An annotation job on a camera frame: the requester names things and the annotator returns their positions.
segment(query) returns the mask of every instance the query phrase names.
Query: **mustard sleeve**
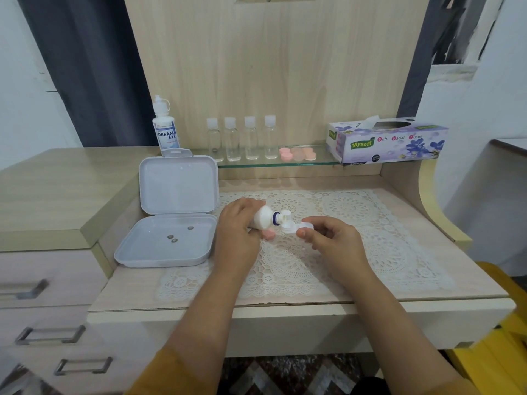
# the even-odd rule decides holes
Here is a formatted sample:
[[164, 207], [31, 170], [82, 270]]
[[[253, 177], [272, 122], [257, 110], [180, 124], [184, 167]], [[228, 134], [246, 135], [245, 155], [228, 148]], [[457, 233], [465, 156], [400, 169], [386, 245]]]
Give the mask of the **mustard sleeve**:
[[215, 394], [187, 370], [179, 356], [167, 348], [158, 351], [152, 361], [124, 395]]
[[426, 392], [424, 395], [480, 395], [480, 392], [469, 380], [459, 377]]

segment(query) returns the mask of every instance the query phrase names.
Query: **bottle label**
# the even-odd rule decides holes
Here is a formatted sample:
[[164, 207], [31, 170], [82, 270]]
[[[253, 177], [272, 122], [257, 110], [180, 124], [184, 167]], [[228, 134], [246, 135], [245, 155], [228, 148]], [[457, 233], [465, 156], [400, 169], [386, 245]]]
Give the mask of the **bottle label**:
[[161, 149], [179, 148], [178, 134], [175, 132], [174, 122], [154, 123], [155, 132]]

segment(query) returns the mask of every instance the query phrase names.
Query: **open white case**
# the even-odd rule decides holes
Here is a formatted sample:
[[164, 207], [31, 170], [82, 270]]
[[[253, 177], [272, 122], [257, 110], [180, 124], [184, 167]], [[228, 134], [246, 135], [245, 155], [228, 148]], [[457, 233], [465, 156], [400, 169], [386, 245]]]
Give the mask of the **open white case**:
[[193, 266], [210, 254], [218, 166], [207, 155], [172, 151], [177, 156], [146, 158], [139, 165], [141, 208], [152, 216], [139, 220], [115, 251], [115, 260], [125, 266]]

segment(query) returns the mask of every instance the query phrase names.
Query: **white lace tablecloth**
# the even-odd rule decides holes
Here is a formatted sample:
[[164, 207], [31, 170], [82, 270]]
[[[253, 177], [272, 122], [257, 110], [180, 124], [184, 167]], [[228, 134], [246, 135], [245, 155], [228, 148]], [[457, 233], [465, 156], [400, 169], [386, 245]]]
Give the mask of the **white lace tablecloth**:
[[[219, 216], [225, 205], [242, 196], [265, 199], [275, 211], [288, 209], [295, 221], [306, 216], [339, 218], [359, 230], [368, 260], [392, 292], [451, 289], [453, 280], [430, 252], [421, 247], [371, 190], [365, 191], [259, 191], [220, 196]], [[295, 235], [277, 231], [262, 241], [258, 259], [239, 298], [295, 295], [335, 295], [344, 289], [329, 275], [318, 251]], [[207, 279], [213, 261], [198, 266], [166, 269], [156, 297], [159, 300], [192, 299]]]

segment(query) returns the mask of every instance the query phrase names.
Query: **drawer handle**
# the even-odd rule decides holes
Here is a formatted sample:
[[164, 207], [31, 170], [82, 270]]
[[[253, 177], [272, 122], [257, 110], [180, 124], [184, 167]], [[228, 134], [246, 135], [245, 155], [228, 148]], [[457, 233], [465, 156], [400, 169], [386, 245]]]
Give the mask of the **drawer handle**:
[[37, 296], [39, 296], [42, 291], [46, 289], [46, 287], [49, 285], [49, 281], [46, 279], [40, 280], [36, 284], [32, 283], [23, 283], [23, 284], [0, 284], [1, 287], [8, 287], [8, 288], [14, 288], [14, 287], [21, 287], [21, 286], [30, 286], [33, 285], [33, 288], [29, 291], [13, 291], [7, 290], [7, 291], [1, 291], [0, 290], [0, 298], [15, 298], [15, 299], [35, 299]]
[[[57, 331], [75, 330], [71, 337], [57, 337], [57, 338], [33, 338], [28, 339], [31, 333], [53, 333]], [[34, 329], [32, 327], [26, 327], [22, 330], [20, 335], [15, 340], [17, 345], [29, 345], [32, 342], [44, 342], [44, 341], [60, 341], [62, 344], [75, 344], [82, 334], [86, 331], [84, 325], [80, 325], [77, 328], [64, 328], [64, 329]]]
[[[61, 359], [61, 361], [58, 363], [57, 368], [53, 372], [55, 376], [65, 376], [66, 374], [70, 373], [93, 373], [93, 374], [104, 374], [108, 371], [108, 368], [112, 364], [113, 358], [111, 356], [108, 356], [106, 359]], [[66, 363], [97, 363], [97, 362], [103, 362], [103, 365], [100, 369], [76, 369], [76, 370], [64, 370], [64, 366], [66, 366]]]

